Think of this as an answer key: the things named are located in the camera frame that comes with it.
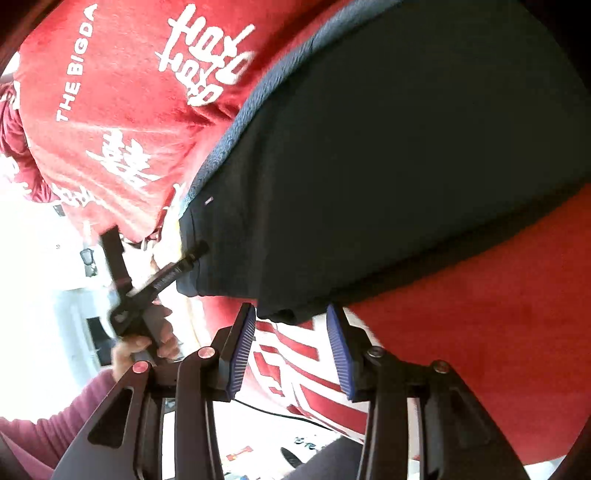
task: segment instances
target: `person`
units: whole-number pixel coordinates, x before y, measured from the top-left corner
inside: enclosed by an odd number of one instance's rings
[[[171,313],[160,305],[151,308],[154,317],[165,318]],[[174,360],[179,356],[178,340],[168,321],[164,321],[160,341],[160,357]],[[54,468],[86,420],[133,365],[133,354],[145,350],[149,344],[150,339],[141,336],[122,339],[112,350],[112,368],[103,370],[68,408],[49,419],[33,423],[28,420],[8,421],[0,417],[0,434],[33,480],[51,478]]]

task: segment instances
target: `human hand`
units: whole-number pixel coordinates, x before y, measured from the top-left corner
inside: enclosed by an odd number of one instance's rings
[[[147,310],[150,317],[159,316],[165,318],[172,313],[172,311],[162,305],[153,305]],[[160,333],[161,346],[158,348],[158,356],[174,360],[180,355],[180,348],[178,346],[178,339],[174,336],[173,326],[168,320],[164,320],[164,325]],[[111,362],[113,364],[113,378],[118,382],[121,377],[134,364],[134,353],[143,352],[151,344],[147,337],[139,335],[131,335],[123,338],[111,350]]]

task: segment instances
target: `black cable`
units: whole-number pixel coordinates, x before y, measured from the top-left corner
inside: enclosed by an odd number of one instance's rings
[[[267,413],[269,415],[274,415],[275,417],[283,417],[284,419],[292,419],[292,420],[305,421],[307,423],[311,423],[312,425],[316,425],[317,427],[320,427],[321,429],[329,430],[330,432],[333,431],[333,429],[330,429],[328,427],[325,427],[324,425],[321,425],[320,423],[316,423],[315,421],[311,421],[311,420],[304,419],[304,418],[299,418],[299,417],[292,417],[291,415],[283,415],[281,413],[273,413],[271,411],[262,410],[261,408],[253,407],[252,405],[249,405],[248,403],[244,403],[243,401],[236,400],[236,399],[234,399],[234,401],[235,402],[238,402],[240,405],[244,405],[245,407],[252,408],[253,410],[260,411],[262,413]]]

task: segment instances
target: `black clamp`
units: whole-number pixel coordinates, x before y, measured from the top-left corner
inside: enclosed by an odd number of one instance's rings
[[[118,296],[118,305],[109,315],[110,324],[119,337],[127,335],[146,336],[152,340],[148,349],[135,355],[136,360],[147,360],[153,364],[163,364],[165,360],[158,357],[158,339],[161,325],[146,322],[144,312],[158,298],[162,291],[172,285],[185,273],[191,271],[196,262],[209,251],[207,243],[200,241],[181,260],[166,265],[140,290],[134,290],[131,278],[123,259],[123,244],[119,228],[114,226],[100,236],[100,243],[113,284]]]
[[[242,385],[256,314],[242,305],[212,346],[182,362],[136,362],[86,422],[52,480],[161,480],[166,398],[176,398],[176,480],[222,480],[213,402],[229,402]]]
[[[327,328],[341,389],[353,402],[370,402],[359,480],[407,477],[408,398],[419,405],[421,479],[529,479],[499,427],[447,362],[424,367],[400,361],[372,346],[334,305]]]

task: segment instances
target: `white wall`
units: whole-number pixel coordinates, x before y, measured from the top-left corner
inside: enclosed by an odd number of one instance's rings
[[[49,416],[79,390],[61,347],[53,291],[76,284],[84,268],[68,253],[69,227],[60,220],[50,206],[0,196],[0,416],[6,418]],[[62,236],[66,247],[56,249]]]

